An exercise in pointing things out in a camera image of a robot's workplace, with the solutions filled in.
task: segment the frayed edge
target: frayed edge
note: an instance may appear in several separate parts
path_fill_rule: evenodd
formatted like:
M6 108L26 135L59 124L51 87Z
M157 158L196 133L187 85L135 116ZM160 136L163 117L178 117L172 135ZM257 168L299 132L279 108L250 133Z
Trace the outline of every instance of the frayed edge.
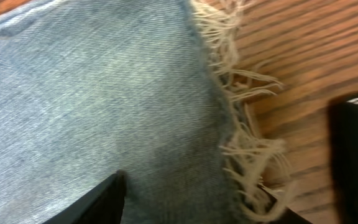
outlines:
M245 0L220 0L219 3L224 8L221 11L204 0L190 2L194 9L195 24L209 50L208 64L212 79L226 97L226 106L234 125L230 140L221 146L226 158L224 170L240 185L239 195L245 198L240 208L250 220L276 220L292 198L294 185L290 182L280 194L276 194L277 192L263 186L261 175L266 167L272 167L279 170L280 176L291 179L291 166L283 155L285 142L261 138L245 102L255 95L275 95L269 88L281 87L282 84L274 77L234 68L239 61L235 44L236 31L241 23L242 12L249 3ZM258 70L259 66L261 65L257 65L254 70ZM248 81L234 83L235 77L245 77ZM253 80L266 84L252 88ZM277 201L273 203L268 193Z

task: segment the white thread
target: white thread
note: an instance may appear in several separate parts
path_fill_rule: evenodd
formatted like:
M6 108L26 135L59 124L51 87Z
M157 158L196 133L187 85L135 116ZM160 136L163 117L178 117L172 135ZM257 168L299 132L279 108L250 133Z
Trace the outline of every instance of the white thread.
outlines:
M287 184L282 194L275 194L275 191L263 185L261 175L266 167L276 165L280 176L289 180L290 165L283 155L285 147L282 140L260 137L245 100L260 94L274 95L269 88L281 87L281 83L274 77L234 68L239 61L235 44L236 31L243 17L242 12L250 4L245 0L220 0L219 3L224 8L221 11L204 0L190 1L195 10L195 24L209 48L208 63L213 71L212 78L225 93L234 124L235 130L230 140L221 146L223 154L227 156L224 170L241 185L238 192L245 197L246 203L239 206L248 218L256 222L276 220L285 211L291 199L293 184ZM245 77L247 83L234 83L235 77ZM253 80L267 84L252 88ZM244 106L243 113L238 110L239 106ZM267 192L272 193L277 199L270 210L267 207L271 206L272 202Z

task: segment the blue denim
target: blue denim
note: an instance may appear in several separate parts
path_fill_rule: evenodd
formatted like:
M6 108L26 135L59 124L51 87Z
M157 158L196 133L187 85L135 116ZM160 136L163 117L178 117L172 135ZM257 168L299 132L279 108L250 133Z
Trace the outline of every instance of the blue denim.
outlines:
M0 16L0 223L124 170L123 223L248 223L186 0L39 0Z

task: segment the faded denim patch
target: faded denim patch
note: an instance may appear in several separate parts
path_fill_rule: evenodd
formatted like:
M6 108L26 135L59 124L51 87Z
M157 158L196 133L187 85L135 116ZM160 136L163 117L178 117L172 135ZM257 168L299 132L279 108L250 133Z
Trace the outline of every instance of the faded denim patch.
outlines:
M42 223L118 169L123 223L247 223L186 0L41 0L0 16L0 223Z

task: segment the wooden table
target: wooden table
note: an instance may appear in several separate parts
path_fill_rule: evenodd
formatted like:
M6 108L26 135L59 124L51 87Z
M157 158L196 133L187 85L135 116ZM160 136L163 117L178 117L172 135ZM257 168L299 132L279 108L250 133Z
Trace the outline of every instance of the wooden table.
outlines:
M27 1L0 0L0 14ZM257 0L244 16L238 47L239 68L269 59L259 72L286 85L253 105L262 132L287 140L298 182L290 208L313 223L338 223L326 107L358 91L358 0Z

